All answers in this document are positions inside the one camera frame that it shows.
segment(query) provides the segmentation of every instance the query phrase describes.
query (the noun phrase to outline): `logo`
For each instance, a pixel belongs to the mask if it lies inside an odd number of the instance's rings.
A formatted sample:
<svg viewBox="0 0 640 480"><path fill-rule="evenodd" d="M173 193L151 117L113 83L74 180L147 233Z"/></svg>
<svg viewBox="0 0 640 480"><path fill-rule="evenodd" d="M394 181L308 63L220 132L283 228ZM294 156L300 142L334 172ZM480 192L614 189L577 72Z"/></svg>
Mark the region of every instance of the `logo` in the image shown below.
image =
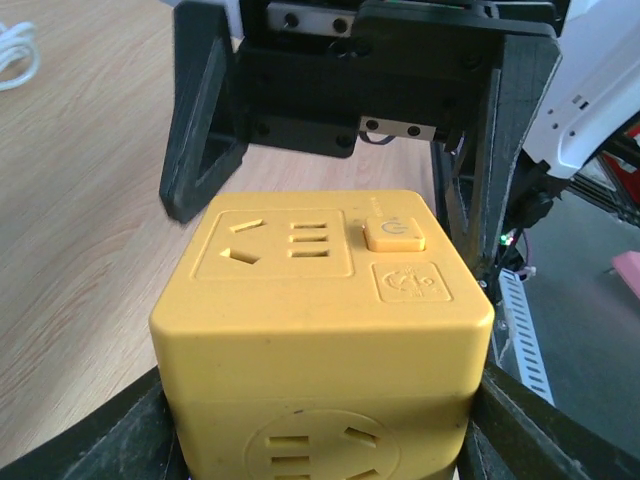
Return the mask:
<svg viewBox="0 0 640 480"><path fill-rule="evenodd" d="M435 283L432 278L419 276L416 271L410 267L405 271L387 273L383 281L391 288L409 292L415 296L424 295L422 288L431 287Z"/></svg>
<svg viewBox="0 0 640 480"><path fill-rule="evenodd" d="M451 300L451 294L433 263L376 263L373 273L384 302Z"/></svg>

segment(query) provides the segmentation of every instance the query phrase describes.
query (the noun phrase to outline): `white cable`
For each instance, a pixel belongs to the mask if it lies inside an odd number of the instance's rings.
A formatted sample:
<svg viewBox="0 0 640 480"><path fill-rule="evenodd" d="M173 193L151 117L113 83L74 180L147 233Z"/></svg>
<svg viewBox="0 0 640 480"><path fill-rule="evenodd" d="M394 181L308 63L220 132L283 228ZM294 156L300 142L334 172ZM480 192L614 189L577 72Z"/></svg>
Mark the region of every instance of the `white cable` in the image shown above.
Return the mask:
<svg viewBox="0 0 640 480"><path fill-rule="evenodd" d="M0 92L24 85L40 68L40 52L34 41L35 33L36 27L31 22L22 22L11 28L0 23L0 73L17 61L31 61L21 75L0 82Z"/></svg>

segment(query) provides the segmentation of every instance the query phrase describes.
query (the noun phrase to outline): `yellow power strip cube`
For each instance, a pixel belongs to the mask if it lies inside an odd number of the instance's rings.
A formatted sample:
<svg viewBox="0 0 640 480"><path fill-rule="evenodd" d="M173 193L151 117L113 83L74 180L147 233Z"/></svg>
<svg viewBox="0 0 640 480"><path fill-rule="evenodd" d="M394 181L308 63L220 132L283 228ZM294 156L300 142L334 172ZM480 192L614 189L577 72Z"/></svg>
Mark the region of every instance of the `yellow power strip cube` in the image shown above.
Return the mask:
<svg viewBox="0 0 640 480"><path fill-rule="evenodd" d="M408 191L212 201L151 316L194 480L450 479L493 309Z"/></svg>

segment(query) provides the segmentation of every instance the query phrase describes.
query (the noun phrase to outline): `wooden table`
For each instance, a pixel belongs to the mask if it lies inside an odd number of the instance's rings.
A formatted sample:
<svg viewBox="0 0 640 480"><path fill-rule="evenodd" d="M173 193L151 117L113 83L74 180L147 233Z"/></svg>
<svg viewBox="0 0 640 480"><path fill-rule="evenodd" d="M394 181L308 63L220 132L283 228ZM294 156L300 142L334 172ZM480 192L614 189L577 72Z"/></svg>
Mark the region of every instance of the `wooden table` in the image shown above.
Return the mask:
<svg viewBox="0 0 640 480"><path fill-rule="evenodd" d="M171 9L157 0L8 0L43 64L0 93L0 465L155 364L147 317L189 241L157 188L173 109ZM348 160L251 148L226 190L409 188L428 146Z"/></svg>

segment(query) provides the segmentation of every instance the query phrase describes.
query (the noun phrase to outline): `metal plate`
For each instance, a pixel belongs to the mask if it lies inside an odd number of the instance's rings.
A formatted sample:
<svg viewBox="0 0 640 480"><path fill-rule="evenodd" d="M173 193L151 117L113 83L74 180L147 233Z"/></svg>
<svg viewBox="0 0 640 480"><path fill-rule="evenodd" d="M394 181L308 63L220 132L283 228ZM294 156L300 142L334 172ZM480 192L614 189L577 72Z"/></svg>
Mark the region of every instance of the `metal plate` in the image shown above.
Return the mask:
<svg viewBox="0 0 640 480"><path fill-rule="evenodd" d="M418 125L415 123L396 122L394 120L385 120L383 118L361 117L360 131L379 133L382 135L393 135L394 137L406 137L432 141L436 133L436 127Z"/></svg>
<svg viewBox="0 0 640 480"><path fill-rule="evenodd" d="M350 10L310 7L293 3L270 3L267 7L269 29L326 37L351 35L355 16L355 12Z"/></svg>

